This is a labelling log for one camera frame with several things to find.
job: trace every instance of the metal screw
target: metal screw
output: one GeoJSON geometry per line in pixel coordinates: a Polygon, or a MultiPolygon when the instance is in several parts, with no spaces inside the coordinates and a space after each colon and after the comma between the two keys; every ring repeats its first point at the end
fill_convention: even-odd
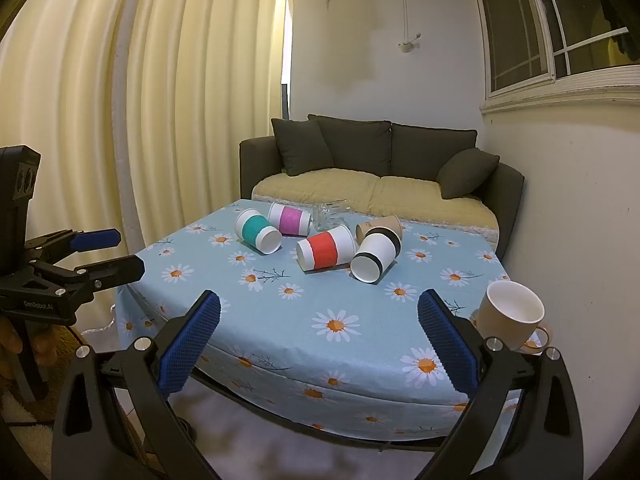
{"type": "Polygon", "coordinates": [[[91,349],[87,345],[82,345],[78,350],[76,350],[76,356],[84,359],[91,352],[91,349]]]}
{"type": "Polygon", "coordinates": [[[504,347],[502,341],[500,341],[497,337],[490,337],[484,344],[492,352],[499,352],[504,347]]]}
{"type": "Polygon", "coordinates": [[[560,358],[560,351],[553,346],[547,348],[545,353],[546,356],[552,361],[558,361],[558,359],[560,358]]]}
{"type": "Polygon", "coordinates": [[[133,343],[133,347],[136,350],[140,350],[141,352],[145,351],[150,346],[151,346],[151,339],[149,339],[148,337],[141,337],[139,339],[136,339],[136,342],[133,343]]]}

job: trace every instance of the black striped paper cup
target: black striped paper cup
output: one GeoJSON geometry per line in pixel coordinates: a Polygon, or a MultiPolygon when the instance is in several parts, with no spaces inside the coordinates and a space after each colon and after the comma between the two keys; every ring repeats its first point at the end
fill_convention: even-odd
{"type": "Polygon", "coordinates": [[[351,272],[364,283],[375,283],[400,255],[400,237],[388,227],[370,229],[351,261],[351,272]]]}

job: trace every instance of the blue tablecloth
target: blue tablecloth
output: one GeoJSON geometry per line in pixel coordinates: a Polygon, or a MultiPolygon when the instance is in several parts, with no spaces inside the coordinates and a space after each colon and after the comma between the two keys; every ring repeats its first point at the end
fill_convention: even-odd
{"type": "MultiPolygon", "coordinates": [[[[238,240],[238,214],[249,207],[266,214],[269,206],[240,200],[141,251],[145,275],[117,292],[122,345],[155,335],[208,288],[221,299],[222,319],[198,366],[241,397],[347,436],[447,434],[467,398],[418,324],[417,298],[434,288],[468,318],[488,283],[508,279],[487,241],[404,222],[400,256],[367,285],[348,266],[303,272],[299,238],[283,237],[269,256],[238,240]]],[[[367,219],[346,215],[352,232],[367,219]]],[[[513,396],[506,413],[515,403],[513,396]]]]}

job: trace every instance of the sofa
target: sofa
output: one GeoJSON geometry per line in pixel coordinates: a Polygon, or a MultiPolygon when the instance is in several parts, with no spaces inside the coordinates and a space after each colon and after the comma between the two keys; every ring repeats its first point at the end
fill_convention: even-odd
{"type": "MultiPolygon", "coordinates": [[[[285,159],[289,153],[284,152],[283,137],[278,132],[295,121],[280,121],[277,126],[274,123],[276,136],[240,143],[242,198],[301,205],[345,199],[352,210],[370,216],[396,214],[401,219],[482,234],[493,243],[496,255],[500,259],[504,256],[524,177],[514,168],[496,162],[472,193],[448,200],[441,197],[437,182],[441,170],[454,156],[461,158],[463,152],[480,151],[474,149],[478,135],[475,130],[313,115],[309,120],[320,126],[331,161],[325,162],[322,169],[300,174],[298,170],[290,176],[283,161],[283,153],[285,159]]],[[[300,125],[308,128],[308,123],[300,125]]],[[[461,163],[464,164],[459,161],[457,167],[464,171],[461,163]]]]}

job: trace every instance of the floor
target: floor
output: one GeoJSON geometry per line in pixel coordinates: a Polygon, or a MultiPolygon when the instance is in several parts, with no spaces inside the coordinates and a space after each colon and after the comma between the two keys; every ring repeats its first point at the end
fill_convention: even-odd
{"type": "MultiPolygon", "coordinates": [[[[97,352],[119,348],[115,326],[83,335],[97,352]]],[[[116,394],[143,437],[129,394],[126,390],[116,394]]],[[[432,456],[353,449],[300,435],[263,420],[192,379],[170,397],[170,404],[196,429],[198,449],[223,480],[412,480],[432,456]]],[[[501,440],[496,434],[476,470],[483,467],[481,463],[486,466],[493,461],[501,440]]]]}

